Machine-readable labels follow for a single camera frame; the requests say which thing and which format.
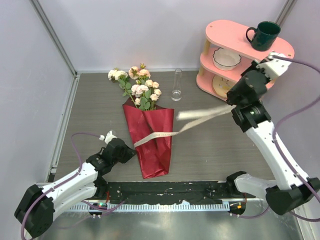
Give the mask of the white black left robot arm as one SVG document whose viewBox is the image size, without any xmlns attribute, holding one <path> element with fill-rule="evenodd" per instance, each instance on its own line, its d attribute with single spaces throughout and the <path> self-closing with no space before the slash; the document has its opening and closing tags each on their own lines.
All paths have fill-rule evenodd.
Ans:
<svg viewBox="0 0 320 240">
<path fill-rule="evenodd" d="M 26 233 L 32 238 L 41 236 L 57 217 L 81 201 L 102 199 L 107 192 L 103 176 L 117 163 L 124 164 L 135 154 L 122 139 L 112 137 L 73 172 L 42 187 L 30 186 L 14 213 L 21 223 L 21 238 L 24 239 Z"/>
</svg>

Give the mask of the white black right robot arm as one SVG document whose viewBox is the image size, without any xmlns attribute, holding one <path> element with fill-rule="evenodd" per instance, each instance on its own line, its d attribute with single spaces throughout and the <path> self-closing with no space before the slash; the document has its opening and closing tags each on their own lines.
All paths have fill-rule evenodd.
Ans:
<svg viewBox="0 0 320 240">
<path fill-rule="evenodd" d="M 282 216 L 308 203 L 320 190 L 320 180 L 309 177 L 296 163 L 280 138 L 273 135 L 275 126 L 260 101 L 269 82 L 259 70 L 246 70 L 227 92 L 227 103 L 235 123 L 253 141 L 267 162 L 274 181 L 238 171 L 226 178 L 226 193 L 233 198 L 242 193 L 266 200 Z"/>
</svg>

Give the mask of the dark red wrapping paper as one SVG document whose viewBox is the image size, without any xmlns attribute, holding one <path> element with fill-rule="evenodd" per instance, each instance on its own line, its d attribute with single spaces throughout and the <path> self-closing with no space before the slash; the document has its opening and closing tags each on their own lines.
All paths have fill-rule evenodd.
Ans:
<svg viewBox="0 0 320 240">
<path fill-rule="evenodd" d="M 171 133 L 174 125 L 174 109 L 156 106 L 155 110 L 142 111 L 131 99 L 123 105 L 132 143 L 155 132 Z M 172 137 L 154 138 L 135 147 L 143 179 L 167 175 L 172 155 Z"/>
</svg>

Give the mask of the cream printed ribbon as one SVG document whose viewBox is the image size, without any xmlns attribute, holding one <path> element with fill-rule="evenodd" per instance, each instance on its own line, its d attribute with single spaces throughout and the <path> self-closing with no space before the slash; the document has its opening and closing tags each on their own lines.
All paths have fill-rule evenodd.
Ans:
<svg viewBox="0 0 320 240">
<path fill-rule="evenodd" d="M 198 126 L 204 122 L 207 122 L 215 117 L 219 117 L 225 114 L 230 113 L 236 106 L 235 105 L 220 105 L 214 108 L 208 109 L 197 109 L 197 110 L 186 110 L 180 111 L 176 116 L 177 121 L 186 121 L 189 120 L 179 131 L 175 132 L 153 132 L 146 137 L 142 138 L 141 140 L 135 142 L 133 146 L 135 148 L 149 142 L 150 140 L 157 139 L 157 138 L 166 138 L 166 137 L 173 137 L 182 132 L 185 132 L 195 126 Z"/>
</svg>

